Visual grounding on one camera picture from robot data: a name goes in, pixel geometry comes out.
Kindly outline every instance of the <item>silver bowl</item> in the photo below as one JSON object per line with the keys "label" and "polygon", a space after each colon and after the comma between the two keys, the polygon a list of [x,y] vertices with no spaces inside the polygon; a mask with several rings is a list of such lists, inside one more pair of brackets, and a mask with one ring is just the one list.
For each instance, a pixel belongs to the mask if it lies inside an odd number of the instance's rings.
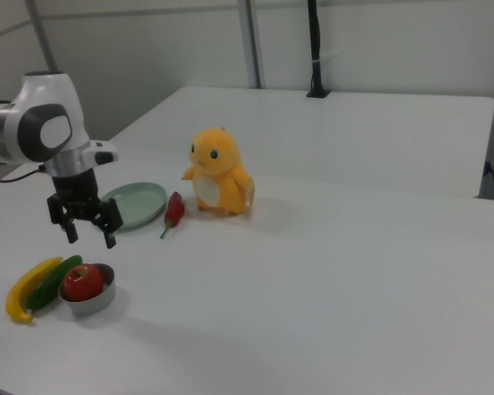
{"label": "silver bowl", "polygon": [[64,281],[61,282],[58,287],[58,297],[60,300],[67,304],[72,309],[73,313],[77,315],[92,314],[102,310],[110,304],[115,297],[114,269],[103,263],[93,263],[93,265],[99,269],[105,282],[104,289],[98,296],[83,300],[82,302],[72,302],[71,300],[68,300],[64,293]]}

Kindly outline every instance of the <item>green plate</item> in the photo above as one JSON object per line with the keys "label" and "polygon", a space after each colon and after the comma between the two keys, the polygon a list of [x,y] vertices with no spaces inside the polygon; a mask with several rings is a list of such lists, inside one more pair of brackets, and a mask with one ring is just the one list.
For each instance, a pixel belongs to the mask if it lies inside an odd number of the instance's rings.
{"label": "green plate", "polygon": [[104,195],[101,200],[113,198],[117,203],[123,225],[121,230],[145,225],[161,214],[166,205],[166,191],[153,183],[123,185]]}

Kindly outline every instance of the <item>stuffed animal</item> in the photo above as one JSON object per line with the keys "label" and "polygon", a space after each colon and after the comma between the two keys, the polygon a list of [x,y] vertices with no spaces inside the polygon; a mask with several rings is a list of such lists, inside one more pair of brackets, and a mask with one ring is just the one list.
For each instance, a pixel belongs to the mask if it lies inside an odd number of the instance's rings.
{"label": "stuffed animal", "polygon": [[189,153],[190,166],[183,179],[192,180],[198,208],[223,208],[228,214],[241,214],[246,200],[252,206],[254,181],[245,170],[233,136],[224,128],[196,133]]}

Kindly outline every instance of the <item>yellow banana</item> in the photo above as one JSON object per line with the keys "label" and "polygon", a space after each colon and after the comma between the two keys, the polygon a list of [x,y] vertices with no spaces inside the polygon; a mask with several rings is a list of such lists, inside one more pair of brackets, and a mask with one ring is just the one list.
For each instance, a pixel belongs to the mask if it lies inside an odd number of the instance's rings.
{"label": "yellow banana", "polygon": [[30,323],[33,316],[24,310],[24,301],[39,282],[63,261],[62,257],[47,259],[31,270],[9,290],[6,298],[6,311],[9,317],[21,323]]}

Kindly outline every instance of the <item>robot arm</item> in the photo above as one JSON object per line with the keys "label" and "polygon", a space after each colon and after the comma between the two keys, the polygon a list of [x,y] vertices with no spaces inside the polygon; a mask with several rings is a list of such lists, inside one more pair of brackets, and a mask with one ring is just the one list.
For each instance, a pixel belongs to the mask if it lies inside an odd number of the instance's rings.
{"label": "robot arm", "polygon": [[86,220],[115,245],[113,233],[123,224],[113,199],[102,202],[93,168],[116,161],[110,142],[90,140],[77,92],[61,72],[33,72],[11,102],[0,101],[0,164],[43,162],[56,193],[48,198],[54,224],[77,241],[73,221]]}

